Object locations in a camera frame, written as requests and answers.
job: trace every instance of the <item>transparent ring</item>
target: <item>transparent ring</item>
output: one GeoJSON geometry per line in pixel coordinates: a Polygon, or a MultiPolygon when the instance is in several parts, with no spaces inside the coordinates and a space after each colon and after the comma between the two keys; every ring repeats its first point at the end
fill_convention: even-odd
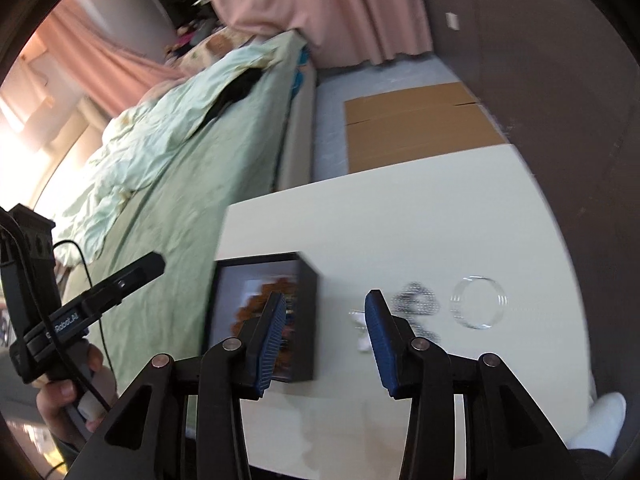
{"type": "Polygon", "coordinates": [[[451,295],[450,306],[449,309],[453,314],[453,317],[456,319],[458,323],[462,326],[466,326],[467,328],[473,328],[475,330],[487,330],[497,324],[504,316],[504,311],[507,307],[508,300],[507,295],[504,293],[504,289],[491,278],[487,278],[485,276],[467,276],[463,278],[454,288],[453,293],[451,295]],[[494,316],[486,323],[474,324],[466,320],[462,309],[463,309],[463,295],[465,289],[468,287],[469,283],[474,282],[475,280],[484,280],[489,283],[497,294],[498,299],[498,311],[494,314],[494,316]]]}

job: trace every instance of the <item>open box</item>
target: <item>open box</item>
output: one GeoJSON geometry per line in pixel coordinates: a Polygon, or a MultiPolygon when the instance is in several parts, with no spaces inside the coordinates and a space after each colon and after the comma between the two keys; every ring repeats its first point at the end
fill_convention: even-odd
{"type": "Polygon", "coordinates": [[[281,292],[287,317],[273,379],[313,379],[317,291],[318,274],[299,253],[219,260],[211,282],[202,352],[236,336],[244,320],[260,315],[271,292],[281,292]]]}

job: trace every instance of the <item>cardboard sheet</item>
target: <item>cardboard sheet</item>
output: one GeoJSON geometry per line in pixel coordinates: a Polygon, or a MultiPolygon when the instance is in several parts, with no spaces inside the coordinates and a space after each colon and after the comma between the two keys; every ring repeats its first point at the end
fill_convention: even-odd
{"type": "Polygon", "coordinates": [[[349,172],[505,143],[460,83],[345,102],[349,172]]]}

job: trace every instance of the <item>wire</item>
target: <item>wire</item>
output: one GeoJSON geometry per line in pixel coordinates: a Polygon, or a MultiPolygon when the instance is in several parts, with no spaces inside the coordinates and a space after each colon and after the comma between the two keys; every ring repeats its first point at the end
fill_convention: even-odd
{"type": "Polygon", "coordinates": [[[33,304],[38,311],[38,315],[44,324],[44,327],[49,332],[49,337],[51,342],[53,343],[56,352],[62,361],[62,364],[65,365],[66,369],[71,373],[76,380],[82,384],[89,392],[93,394],[93,396],[100,402],[102,407],[108,412],[111,407],[109,403],[104,400],[104,397],[101,396],[100,392],[96,389],[95,386],[91,384],[91,381],[87,379],[78,366],[71,360],[71,358],[66,354],[65,348],[62,346],[60,339],[58,339],[58,334],[56,333],[55,328],[53,327],[53,323],[49,319],[49,315],[44,311],[43,307],[38,300],[38,297],[34,290],[34,277],[33,277],[33,268],[30,266],[30,261],[27,259],[26,255],[28,254],[28,250],[26,247],[26,240],[22,229],[16,223],[14,218],[9,215],[7,211],[0,207],[0,226],[7,232],[7,234],[14,240],[15,247],[18,250],[18,257],[22,263],[22,268],[25,273],[27,287],[29,289],[29,294],[31,295],[31,299],[33,300],[33,304]]]}
{"type": "MultiPolygon", "coordinates": [[[[87,281],[89,282],[89,288],[94,288],[94,282],[91,279],[91,275],[89,274],[89,266],[86,264],[86,260],[84,259],[84,254],[82,253],[82,249],[80,245],[76,243],[74,240],[60,240],[53,244],[53,249],[55,250],[60,245],[71,244],[78,249],[80,253],[80,259],[82,260],[82,266],[84,267],[84,273],[86,275],[87,281]]],[[[107,357],[107,362],[109,363],[109,368],[113,372],[113,364],[111,363],[111,356],[109,355],[109,350],[107,349],[107,343],[104,341],[104,328],[102,327],[102,318],[98,319],[98,327],[100,327],[100,339],[102,340],[102,347],[104,348],[104,354],[107,357]]],[[[118,381],[116,381],[116,390],[118,389],[118,381]]]]}
{"type": "Polygon", "coordinates": [[[42,480],[47,480],[51,475],[53,475],[53,473],[54,473],[54,471],[56,469],[60,468],[63,465],[65,465],[65,463],[64,462],[60,462],[59,464],[53,466],[51,469],[49,469],[47,474],[43,476],[42,480]]]}

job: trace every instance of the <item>white table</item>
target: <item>white table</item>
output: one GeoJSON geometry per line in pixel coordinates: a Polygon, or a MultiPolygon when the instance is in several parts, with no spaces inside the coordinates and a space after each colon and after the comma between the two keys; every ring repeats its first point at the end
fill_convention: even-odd
{"type": "MultiPolygon", "coordinates": [[[[388,396],[373,355],[358,352],[348,313],[363,309],[370,289],[390,303],[411,281],[441,304],[424,321],[445,350],[500,355],[563,438],[586,423],[589,350],[578,285],[513,146],[351,174],[229,208],[218,259],[286,251],[302,252],[321,275],[316,380],[272,382],[263,400],[242,404],[252,465],[308,479],[398,478],[409,401],[388,396]],[[504,319],[489,330],[465,328],[449,311],[456,283],[474,274],[497,280],[508,296],[504,319]]],[[[456,434],[462,478],[458,418],[456,434]]]]}

